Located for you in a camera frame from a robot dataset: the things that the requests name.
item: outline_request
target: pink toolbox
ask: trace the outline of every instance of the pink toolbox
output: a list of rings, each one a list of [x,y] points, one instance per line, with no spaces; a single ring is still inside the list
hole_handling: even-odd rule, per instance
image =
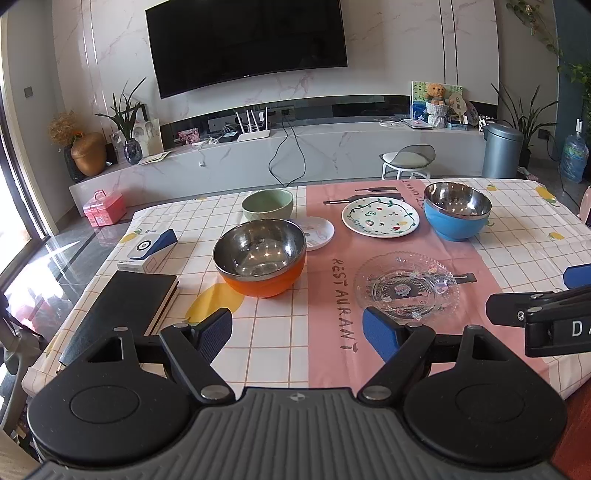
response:
[[[92,226],[113,225],[125,215],[125,202],[120,192],[98,190],[84,205],[84,214]]]

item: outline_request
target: vase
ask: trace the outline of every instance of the vase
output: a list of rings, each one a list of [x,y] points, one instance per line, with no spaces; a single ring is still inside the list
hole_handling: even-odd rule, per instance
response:
[[[519,154],[519,166],[523,168],[527,168],[530,164],[530,157],[531,157],[531,150],[529,148],[524,148],[521,150]]]
[[[100,133],[90,133],[79,138],[72,146],[72,158],[87,177],[98,175],[106,167],[105,137]]]
[[[72,146],[74,144],[70,144],[64,147],[64,161],[66,162],[66,168],[68,170],[68,175],[72,179],[74,183],[78,183],[86,178],[86,176],[78,169],[76,166],[76,162],[72,158]]]
[[[132,165],[137,165],[143,156],[142,147],[135,138],[125,141],[123,152],[127,161]]]

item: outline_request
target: marble wall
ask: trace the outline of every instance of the marble wall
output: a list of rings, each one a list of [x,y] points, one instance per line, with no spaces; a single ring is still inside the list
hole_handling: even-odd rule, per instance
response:
[[[268,74],[160,99],[145,10],[161,0],[52,0],[66,108],[87,129],[111,132],[105,113],[127,81],[161,124],[253,103],[333,95],[409,95],[412,80],[457,83],[497,103],[493,0],[341,0],[349,67]]]

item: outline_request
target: green bowl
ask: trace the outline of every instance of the green bowl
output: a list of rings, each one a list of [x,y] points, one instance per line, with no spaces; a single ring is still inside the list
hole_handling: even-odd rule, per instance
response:
[[[294,209],[294,196],[287,190],[261,190],[242,202],[242,211],[247,220],[263,218],[289,219]]]

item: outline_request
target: small white plate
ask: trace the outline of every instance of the small white plate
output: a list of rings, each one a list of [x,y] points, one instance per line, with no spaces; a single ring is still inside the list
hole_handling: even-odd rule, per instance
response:
[[[322,248],[335,234],[335,226],[325,218],[304,217],[292,221],[304,232],[308,252]]]

